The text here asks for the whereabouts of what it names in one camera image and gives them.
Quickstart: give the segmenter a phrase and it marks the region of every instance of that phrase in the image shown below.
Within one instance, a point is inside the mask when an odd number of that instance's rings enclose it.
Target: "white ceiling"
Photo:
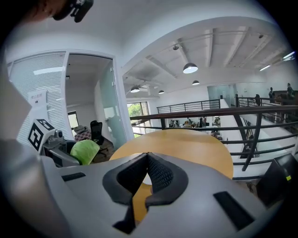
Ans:
[[[162,86],[183,79],[186,63],[200,69],[238,68],[258,72],[262,67],[285,56],[290,51],[279,29],[260,26],[221,26],[197,29],[189,27],[179,39],[172,39],[158,52],[142,59],[124,76],[124,86]]]
[[[98,75],[108,65],[111,59],[82,54],[70,54],[66,75],[66,87],[95,86]]]

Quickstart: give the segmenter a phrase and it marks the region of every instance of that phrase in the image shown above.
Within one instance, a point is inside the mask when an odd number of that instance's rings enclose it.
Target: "green cloth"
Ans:
[[[99,149],[100,147],[98,144],[92,140],[86,139],[75,143],[70,154],[76,157],[82,165],[89,165]]]

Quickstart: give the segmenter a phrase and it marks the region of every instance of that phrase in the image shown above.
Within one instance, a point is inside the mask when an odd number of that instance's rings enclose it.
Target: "desk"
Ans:
[[[119,159],[135,153],[156,152],[202,164],[233,177],[233,161],[228,149],[204,132],[171,129],[134,138],[121,146],[111,157]],[[150,185],[142,184],[133,198],[135,219],[146,215],[145,198],[151,195]]]

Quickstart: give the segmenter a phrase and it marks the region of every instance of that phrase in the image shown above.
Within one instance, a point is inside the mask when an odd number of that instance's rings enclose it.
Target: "black mesh chair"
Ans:
[[[90,129],[91,129],[91,139],[101,146],[104,142],[104,137],[102,136],[102,122],[91,121],[90,122]],[[102,153],[102,151],[108,151],[108,148],[100,148],[98,154],[107,155]]]

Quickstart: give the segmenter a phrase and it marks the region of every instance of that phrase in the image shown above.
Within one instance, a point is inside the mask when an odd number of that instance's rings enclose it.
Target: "white cube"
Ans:
[[[45,119],[34,119],[29,131],[28,141],[40,153],[42,145],[54,134],[55,128]]]

